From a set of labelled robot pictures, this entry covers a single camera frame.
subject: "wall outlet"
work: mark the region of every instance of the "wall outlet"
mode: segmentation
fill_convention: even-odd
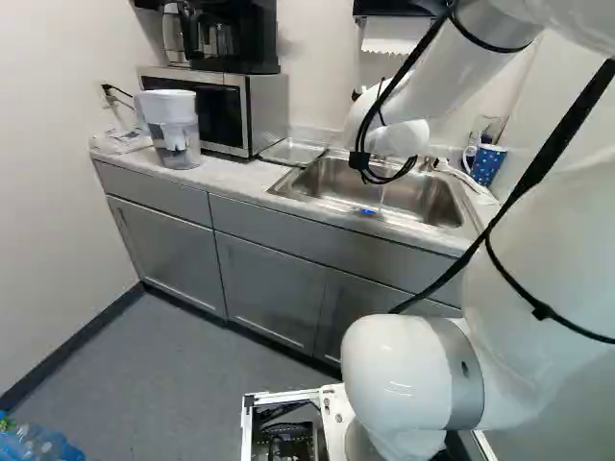
[[[97,80],[94,82],[94,87],[96,88],[96,94],[98,95],[101,109],[110,109],[113,105],[113,97],[107,94],[105,89],[103,89],[103,85],[107,83],[108,82],[104,80]]]

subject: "baseboard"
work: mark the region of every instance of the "baseboard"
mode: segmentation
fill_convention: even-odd
[[[98,314],[85,327],[77,331],[68,341],[47,356],[34,369],[0,397],[0,409],[12,411],[30,395],[47,377],[61,367],[70,356],[96,336],[103,328],[113,322],[143,294],[143,284],[137,283]]]

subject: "microwave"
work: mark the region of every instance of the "microwave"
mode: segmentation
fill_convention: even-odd
[[[252,158],[288,136],[288,77],[139,67],[142,89],[196,93],[201,148]]]

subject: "paper towel dispenser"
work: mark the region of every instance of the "paper towel dispenser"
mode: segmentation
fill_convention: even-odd
[[[439,16],[446,0],[355,0],[355,16]]]

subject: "power cord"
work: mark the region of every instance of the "power cord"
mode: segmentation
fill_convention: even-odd
[[[122,101],[121,99],[113,96],[111,94],[111,91],[115,90],[115,91],[123,94],[124,96],[128,96],[129,98],[134,99],[134,96],[131,93],[129,93],[127,91],[124,91],[122,88],[120,88],[118,86],[115,86],[115,85],[112,85],[112,84],[101,84],[101,87],[103,88],[103,91],[105,92],[105,96],[106,96],[107,100],[110,103],[119,103],[122,106],[126,106],[127,108],[129,108],[131,110],[135,110],[134,106],[132,106],[132,105],[126,103],[125,101]]]
[[[131,93],[128,93],[126,91],[124,91],[122,88],[119,88],[115,85],[112,84],[102,84],[101,87],[103,88],[103,90],[105,91],[105,94],[107,96],[109,96],[110,98],[113,97],[113,95],[111,94],[111,90],[114,89],[115,91],[119,91],[120,93],[122,93],[124,96],[128,96],[129,98],[134,98],[135,96],[133,96]]]

